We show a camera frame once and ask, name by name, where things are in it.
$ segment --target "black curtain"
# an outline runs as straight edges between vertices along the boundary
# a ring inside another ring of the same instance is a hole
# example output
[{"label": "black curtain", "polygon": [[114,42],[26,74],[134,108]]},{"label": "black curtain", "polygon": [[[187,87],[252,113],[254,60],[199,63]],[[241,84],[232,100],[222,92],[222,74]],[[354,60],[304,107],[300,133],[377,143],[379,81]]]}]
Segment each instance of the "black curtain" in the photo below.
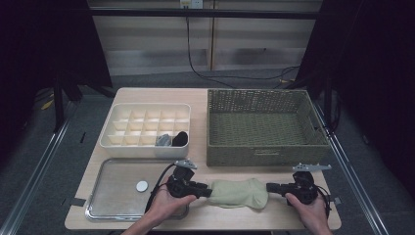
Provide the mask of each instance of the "black curtain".
[{"label": "black curtain", "polygon": [[112,86],[86,0],[0,3],[2,164],[21,138],[35,94],[58,74],[72,84]]}]

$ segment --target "plastic compartment tray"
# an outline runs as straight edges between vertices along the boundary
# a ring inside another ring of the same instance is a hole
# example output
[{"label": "plastic compartment tray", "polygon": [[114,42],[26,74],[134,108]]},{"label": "plastic compartment tray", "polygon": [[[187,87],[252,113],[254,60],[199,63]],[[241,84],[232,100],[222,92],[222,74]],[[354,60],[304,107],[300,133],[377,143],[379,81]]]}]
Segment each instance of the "plastic compartment tray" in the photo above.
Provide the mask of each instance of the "plastic compartment tray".
[{"label": "plastic compartment tray", "polygon": [[117,104],[100,136],[100,145],[114,158],[182,159],[183,147],[156,146],[157,138],[174,138],[185,131],[190,137],[190,106],[187,104]]},{"label": "plastic compartment tray", "polygon": [[[97,181],[88,200],[85,215],[93,221],[137,220],[143,216],[150,194],[161,173],[172,161],[149,159],[108,159],[101,165]],[[166,175],[171,175],[171,168]],[[138,192],[136,185],[146,181],[148,188]],[[186,216],[182,207],[171,219]]]},{"label": "plastic compartment tray", "polygon": [[306,91],[211,89],[207,165],[317,164],[330,151]]}]

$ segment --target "human forearm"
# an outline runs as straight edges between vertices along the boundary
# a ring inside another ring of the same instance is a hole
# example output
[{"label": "human forearm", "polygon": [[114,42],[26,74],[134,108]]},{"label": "human forearm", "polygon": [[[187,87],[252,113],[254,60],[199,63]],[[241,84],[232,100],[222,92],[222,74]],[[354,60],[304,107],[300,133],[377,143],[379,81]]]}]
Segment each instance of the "human forearm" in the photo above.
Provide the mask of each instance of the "human forearm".
[{"label": "human forearm", "polygon": [[157,216],[153,216],[151,213],[146,213],[137,222],[125,230],[122,235],[144,235],[160,223],[161,222]]}]

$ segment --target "green cloth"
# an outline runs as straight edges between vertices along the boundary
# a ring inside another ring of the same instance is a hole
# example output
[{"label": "green cloth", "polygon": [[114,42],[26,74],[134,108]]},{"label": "green cloth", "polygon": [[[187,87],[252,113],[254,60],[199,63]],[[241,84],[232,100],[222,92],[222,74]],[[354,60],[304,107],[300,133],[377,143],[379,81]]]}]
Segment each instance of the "green cloth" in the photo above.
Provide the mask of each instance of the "green cloth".
[{"label": "green cloth", "polygon": [[265,184],[255,178],[245,181],[214,180],[208,200],[222,208],[239,208],[248,206],[263,209],[268,201]]}]

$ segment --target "white ice cube tray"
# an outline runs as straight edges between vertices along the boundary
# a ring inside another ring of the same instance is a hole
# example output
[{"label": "white ice cube tray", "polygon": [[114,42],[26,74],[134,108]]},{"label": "white ice cube tray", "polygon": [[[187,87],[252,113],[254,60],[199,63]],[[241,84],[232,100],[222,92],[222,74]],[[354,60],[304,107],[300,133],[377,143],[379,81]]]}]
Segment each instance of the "white ice cube tray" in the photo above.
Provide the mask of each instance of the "white ice cube tray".
[{"label": "white ice cube tray", "polygon": [[182,159],[189,141],[183,147],[156,146],[156,141],[164,134],[172,139],[181,131],[190,137],[189,128],[187,104],[117,104],[105,122],[100,145],[115,158]]}]

